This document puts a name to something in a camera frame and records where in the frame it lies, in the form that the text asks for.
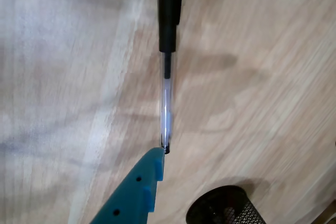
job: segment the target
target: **clear plastic pen barrel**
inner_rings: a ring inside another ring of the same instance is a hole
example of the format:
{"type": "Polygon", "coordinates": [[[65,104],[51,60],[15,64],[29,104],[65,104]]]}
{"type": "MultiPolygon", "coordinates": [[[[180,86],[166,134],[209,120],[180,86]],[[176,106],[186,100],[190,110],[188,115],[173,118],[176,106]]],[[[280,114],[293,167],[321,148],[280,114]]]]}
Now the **clear plastic pen barrel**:
{"type": "Polygon", "coordinates": [[[173,54],[176,51],[176,0],[158,0],[159,51],[161,52],[160,146],[170,152],[172,137],[173,54]]]}
{"type": "Polygon", "coordinates": [[[173,54],[161,53],[161,147],[165,153],[170,152],[170,140],[172,136],[172,98],[173,98],[173,54]]]}

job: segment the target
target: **teal plastic object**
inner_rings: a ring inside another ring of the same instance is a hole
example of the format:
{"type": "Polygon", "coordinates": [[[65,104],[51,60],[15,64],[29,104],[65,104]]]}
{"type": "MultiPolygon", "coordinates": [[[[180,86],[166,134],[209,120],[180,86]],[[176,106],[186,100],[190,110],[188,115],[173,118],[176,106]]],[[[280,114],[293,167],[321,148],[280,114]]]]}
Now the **teal plastic object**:
{"type": "Polygon", "coordinates": [[[153,148],[137,162],[91,224],[146,224],[163,180],[164,150],[153,148]]]}

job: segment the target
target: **black mesh pen holder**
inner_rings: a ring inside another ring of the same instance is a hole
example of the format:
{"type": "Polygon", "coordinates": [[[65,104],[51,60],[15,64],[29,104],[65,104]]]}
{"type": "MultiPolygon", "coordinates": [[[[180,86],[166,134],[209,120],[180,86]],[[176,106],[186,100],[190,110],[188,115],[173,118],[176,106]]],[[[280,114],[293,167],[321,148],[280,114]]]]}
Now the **black mesh pen holder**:
{"type": "Polygon", "coordinates": [[[213,189],[196,200],[188,210],[187,224],[266,224],[238,186],[213,189]]]}

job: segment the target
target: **ballpoint pen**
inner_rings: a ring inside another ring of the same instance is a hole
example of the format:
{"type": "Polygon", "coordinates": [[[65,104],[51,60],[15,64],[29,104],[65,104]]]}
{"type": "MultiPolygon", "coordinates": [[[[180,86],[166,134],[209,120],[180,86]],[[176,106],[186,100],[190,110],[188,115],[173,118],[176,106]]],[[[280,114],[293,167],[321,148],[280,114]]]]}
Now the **ballpoint pen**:
{"type": "Polygon", "coordinates": [[[160,146],[170,152],[172,137],[173,60],[176,28],[180,22],[182,0],[157,0],[159,51],[161,52],[160,146]]]}

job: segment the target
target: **wooden table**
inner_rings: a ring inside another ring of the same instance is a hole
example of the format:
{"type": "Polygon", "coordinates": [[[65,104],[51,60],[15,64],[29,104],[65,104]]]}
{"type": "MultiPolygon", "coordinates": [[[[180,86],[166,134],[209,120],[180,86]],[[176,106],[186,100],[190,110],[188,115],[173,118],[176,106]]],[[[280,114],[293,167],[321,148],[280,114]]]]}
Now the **wooden table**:
{"type": "MultiPolygon", "coordinates": [[[[159,138],[156,0],[1,0],[0,222],[89,223],[159,138]]],[[[148,223],[242,185],[310,223],[336,185],[336,0],[183,0],[148,223]]]]}

